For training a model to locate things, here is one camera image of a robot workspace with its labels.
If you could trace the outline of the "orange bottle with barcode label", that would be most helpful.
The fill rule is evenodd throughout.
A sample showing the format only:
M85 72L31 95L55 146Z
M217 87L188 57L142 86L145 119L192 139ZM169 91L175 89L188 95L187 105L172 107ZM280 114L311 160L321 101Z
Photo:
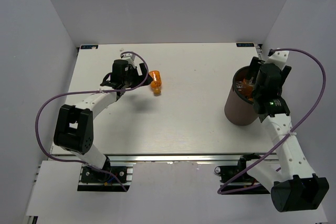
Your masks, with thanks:
M244 79L243 82L244 82L244 89L243 91L241 91L241 94L247 98L251 98L254 86L249 86L246 83L246 79Z

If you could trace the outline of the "orange bottle with patterned label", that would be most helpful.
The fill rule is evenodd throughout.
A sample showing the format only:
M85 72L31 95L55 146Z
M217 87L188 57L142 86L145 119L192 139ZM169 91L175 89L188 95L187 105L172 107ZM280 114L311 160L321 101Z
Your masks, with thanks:
M153 79L150 84L153 94L160 95L161 88L162 88L162 80L161 80L160 72L158 70L153 70L149 72L149 75Z

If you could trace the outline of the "large clear plastic bottle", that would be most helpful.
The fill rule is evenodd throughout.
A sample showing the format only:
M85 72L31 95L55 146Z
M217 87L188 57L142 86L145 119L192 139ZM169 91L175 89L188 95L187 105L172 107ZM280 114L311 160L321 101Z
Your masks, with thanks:
M244 89L244 82L243 81L236 81L235 82L236 89L241 92Z

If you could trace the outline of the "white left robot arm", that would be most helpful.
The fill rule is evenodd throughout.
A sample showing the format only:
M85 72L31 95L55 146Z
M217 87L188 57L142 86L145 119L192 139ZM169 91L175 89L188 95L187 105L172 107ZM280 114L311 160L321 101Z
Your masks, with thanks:
M108 157L93 144L94 119L108 106L117 102L128 90L147 86L152 81L145 62L139 64L138 73L134 55L124 56L112 64L111 72L103 77L98 91L77 104L63 105L58 114L54 144L75 154L80 161L93 169L93 176L101 182L110 178Z

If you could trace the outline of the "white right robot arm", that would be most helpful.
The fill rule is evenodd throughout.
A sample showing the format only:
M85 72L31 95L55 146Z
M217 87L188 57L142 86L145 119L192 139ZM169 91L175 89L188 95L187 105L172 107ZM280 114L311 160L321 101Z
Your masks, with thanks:
M262 161L256 166L238 166L237 175L245 182L257 179L270 192L278 212L315 210L328 192L329 183L316 175L292 132L290 111L281 96L291 70L286 61L286 57L271 56L262 63L253 90L254 110L270 135L280 171Z

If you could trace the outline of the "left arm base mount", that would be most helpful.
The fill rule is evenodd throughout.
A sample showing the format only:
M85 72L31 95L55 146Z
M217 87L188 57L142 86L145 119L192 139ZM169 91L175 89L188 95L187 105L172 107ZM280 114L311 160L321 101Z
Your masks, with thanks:
M109 173L98 172L83 166L81 168L77 191L86 192L127 192L130 188L133 167L130 165L107 166Z

